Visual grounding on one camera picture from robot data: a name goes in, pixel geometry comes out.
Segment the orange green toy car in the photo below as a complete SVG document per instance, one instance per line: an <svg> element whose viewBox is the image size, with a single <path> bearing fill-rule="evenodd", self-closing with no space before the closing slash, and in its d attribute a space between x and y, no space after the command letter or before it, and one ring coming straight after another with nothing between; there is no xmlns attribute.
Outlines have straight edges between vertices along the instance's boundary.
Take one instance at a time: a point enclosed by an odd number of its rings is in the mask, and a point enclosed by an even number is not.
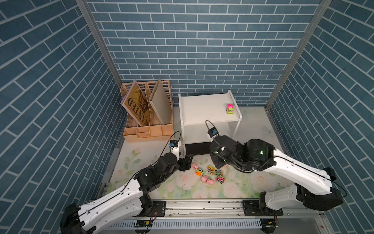
<svg viewBox="0 0 374 234"><path fill-rule="evenodd" d="M204 175L205 175L205 170L202 169L202 168L199 168L199 169L196 171L196 175L197 175L197 176L204 176Z"/></svg>

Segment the green striped toy car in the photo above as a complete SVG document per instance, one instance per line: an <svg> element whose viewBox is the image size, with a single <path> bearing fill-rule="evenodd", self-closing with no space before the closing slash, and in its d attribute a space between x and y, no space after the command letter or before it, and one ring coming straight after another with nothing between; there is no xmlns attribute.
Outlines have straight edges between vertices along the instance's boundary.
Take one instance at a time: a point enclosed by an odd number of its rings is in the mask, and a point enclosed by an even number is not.
<svg viewBox="0 0 374 234"><path fill-rule="evenodd" d="M207 167L207 171L211 174L211 175L213 175L214 173L215 173L215 168L213 167L213 166L208 166Z"/></svg>

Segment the pink green toy car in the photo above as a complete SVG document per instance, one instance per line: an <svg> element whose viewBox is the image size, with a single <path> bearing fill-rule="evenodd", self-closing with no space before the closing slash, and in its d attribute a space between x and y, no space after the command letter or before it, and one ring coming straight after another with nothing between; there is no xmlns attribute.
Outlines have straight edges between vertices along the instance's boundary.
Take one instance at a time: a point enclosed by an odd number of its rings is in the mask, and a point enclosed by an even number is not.
<svg viewBox="0 0 374 234"><path fill-rule="evenodd" d="M228 115L233 115L234 114L234 108L232 104L227 105L227 114Z"/></svg>

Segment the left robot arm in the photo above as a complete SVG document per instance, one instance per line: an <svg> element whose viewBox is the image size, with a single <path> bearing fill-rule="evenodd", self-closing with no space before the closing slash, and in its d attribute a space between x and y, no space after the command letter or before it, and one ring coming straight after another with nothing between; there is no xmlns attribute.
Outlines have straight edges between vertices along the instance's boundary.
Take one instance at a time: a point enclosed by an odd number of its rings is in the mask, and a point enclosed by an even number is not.
<svg viewBox="0 0 374 234"><path fill-rule="evenodd" d="M70 204L60 221L63 234L97 234L123 219L148 215L153 207L149 193L160 187L176 171L191 168L193 155L178 158L161 156L154 165L136 172L126 185L90 203Z"/></svg>

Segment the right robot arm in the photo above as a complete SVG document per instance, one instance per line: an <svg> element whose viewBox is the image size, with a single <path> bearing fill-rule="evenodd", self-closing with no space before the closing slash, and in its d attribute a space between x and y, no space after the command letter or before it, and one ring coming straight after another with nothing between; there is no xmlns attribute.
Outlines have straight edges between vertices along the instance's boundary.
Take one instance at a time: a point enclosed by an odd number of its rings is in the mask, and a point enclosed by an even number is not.
<svg viewBox="0 0 374 234"><path fill-rule="evenodd" d="M334 169L316 169L299 162L261 139L241 144L228 136L211 137L209 147L213 164L225 164L241 173L267 172L282 176L292 185L275 192L261 192L259 212L274 214L284 207L303 205L316 211L328 211L343 203L341 191L333 185Z"/></svg>

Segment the pink pig toy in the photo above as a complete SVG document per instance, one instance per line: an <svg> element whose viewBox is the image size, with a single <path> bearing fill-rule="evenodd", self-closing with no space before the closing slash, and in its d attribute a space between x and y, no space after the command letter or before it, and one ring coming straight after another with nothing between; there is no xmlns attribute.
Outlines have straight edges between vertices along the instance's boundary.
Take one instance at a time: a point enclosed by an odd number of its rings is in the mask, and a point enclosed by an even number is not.
<svg viewBox="0 0 374 234"><path fill-rule="evenodd" d="M199 169L199 166L198 166L196 163L192 163L192 164L191 164L191 167L192 167L194 170L198 170L198 169Z"/></svg>
<svg viewBox="0 0 374 234"><path fill-rule="evenodd" d="M212 180L212 179L207 179L207 180L206 180L206 183L207 183L208 185L214 185L215 181Z"/></svg>

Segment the pink green toy truck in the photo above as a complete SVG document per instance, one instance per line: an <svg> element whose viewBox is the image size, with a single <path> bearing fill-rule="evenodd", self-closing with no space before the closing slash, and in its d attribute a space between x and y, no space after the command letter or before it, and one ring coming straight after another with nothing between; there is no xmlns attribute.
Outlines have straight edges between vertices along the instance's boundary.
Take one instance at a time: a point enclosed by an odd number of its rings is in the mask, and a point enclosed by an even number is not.
<svg viewBox="0 0 374 234"><path fill-rule="evenodd" d="M223 184L225 182L225 180L226 179L223 176L219 175L219 176L216 177L216 182L217 183Z"/></svg>

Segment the peach desk file organizer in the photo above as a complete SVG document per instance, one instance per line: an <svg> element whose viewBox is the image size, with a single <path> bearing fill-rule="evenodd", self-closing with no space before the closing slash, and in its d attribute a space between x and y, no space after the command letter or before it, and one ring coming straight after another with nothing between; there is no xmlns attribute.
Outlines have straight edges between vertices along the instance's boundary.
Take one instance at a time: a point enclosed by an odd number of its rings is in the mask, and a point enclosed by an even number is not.
<svg viewBox="0 0 374 234"><path fill-rule="evenodd" d="M127 142L166 140L174 133L169 81L124 83L120 92L128 114L123 132Z"/></svg>

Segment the white three-tier shelf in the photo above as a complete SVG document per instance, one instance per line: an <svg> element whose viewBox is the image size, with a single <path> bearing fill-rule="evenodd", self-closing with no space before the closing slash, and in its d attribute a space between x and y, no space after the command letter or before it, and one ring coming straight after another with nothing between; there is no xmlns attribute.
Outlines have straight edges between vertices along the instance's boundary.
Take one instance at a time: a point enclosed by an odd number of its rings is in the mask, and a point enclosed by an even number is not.
<svg viewBox="0 0 374 234"><path fill-rule="evenodd" d="M190 97L179 94L178 98L184 151L187 155L209 153L210 139L207 132L213 126L221 136L235 138L243 116L230 90L222 94ZM228 104L233 105L233 115L227 114Z"/></svg>

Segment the beige board book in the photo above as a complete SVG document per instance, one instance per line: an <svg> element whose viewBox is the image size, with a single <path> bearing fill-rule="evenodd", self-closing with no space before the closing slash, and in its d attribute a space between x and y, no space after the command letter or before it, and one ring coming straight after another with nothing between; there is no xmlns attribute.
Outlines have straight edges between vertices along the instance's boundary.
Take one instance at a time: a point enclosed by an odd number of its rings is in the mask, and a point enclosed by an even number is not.
<svg viewBox="0 0 374 234"><path fill-rule="evenodd" d="M161 79L157 81L151 92L150 105L162 125L171 123L171 105Z"/></svg>

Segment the wanted poster book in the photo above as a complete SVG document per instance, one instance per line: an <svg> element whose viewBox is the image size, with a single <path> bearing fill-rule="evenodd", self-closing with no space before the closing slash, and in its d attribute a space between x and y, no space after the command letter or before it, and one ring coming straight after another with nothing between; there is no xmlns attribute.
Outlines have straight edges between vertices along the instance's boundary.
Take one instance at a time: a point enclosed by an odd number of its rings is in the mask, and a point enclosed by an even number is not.
<svg viewBox="0 0 374 234"><path fill-rule="evenodd" d="M125 92L121 105L139 126L148 126L150 123L150 109L146 94L138 82L134 81Z"/></svg>

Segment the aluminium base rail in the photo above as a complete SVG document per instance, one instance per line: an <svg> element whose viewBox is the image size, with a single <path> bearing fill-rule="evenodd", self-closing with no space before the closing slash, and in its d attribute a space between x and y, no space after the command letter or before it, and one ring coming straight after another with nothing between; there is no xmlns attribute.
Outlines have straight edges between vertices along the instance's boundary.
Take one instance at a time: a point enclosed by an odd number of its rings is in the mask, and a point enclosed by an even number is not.
<svg viewBox="0 0 374 234"><path fill-rule="evenodd" d="M324 212L303 206L282 208L282 213L257 208L257 199L154 199L158 218L322 218Z"/></svg>

